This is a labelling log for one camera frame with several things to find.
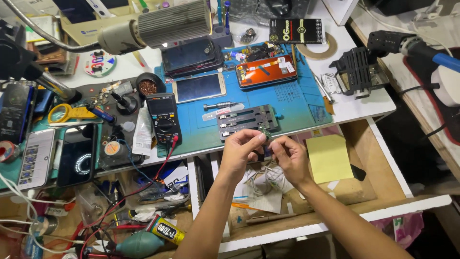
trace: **sticky note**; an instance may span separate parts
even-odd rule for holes
[[[306,142],[316,183],[353,178],[343,136],[328,135],[307,139]]]

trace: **screwdriver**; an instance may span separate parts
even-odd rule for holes
[[[203,110],[207,112],[209,109],[222,109],[222,108],[227,108],[227,107],[232,107],[237,104],[242,104],[242,102],[220,102],[216,104],[203,104]]]

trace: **plastic bag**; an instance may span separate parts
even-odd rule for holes
[[[418,237],[424,228],[422,212],[384,218],[370,222],[387,236],[393,238],[403,249],[406,249]]]

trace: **pcb holder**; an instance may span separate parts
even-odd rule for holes
[[[220,139],[224,141],[243,129],[258,130],[262,127],[265,131],[276,131],[278,130],[277,117],[279,116],[269,104],[221,114],[217,118]]]

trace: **magnifying glass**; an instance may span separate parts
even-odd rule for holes
[[[94,113],[88,111],[86,107],[72,108],[63,103],[51,109],[48,114],[48,123],[63,123],[69,119],[95,119]]]

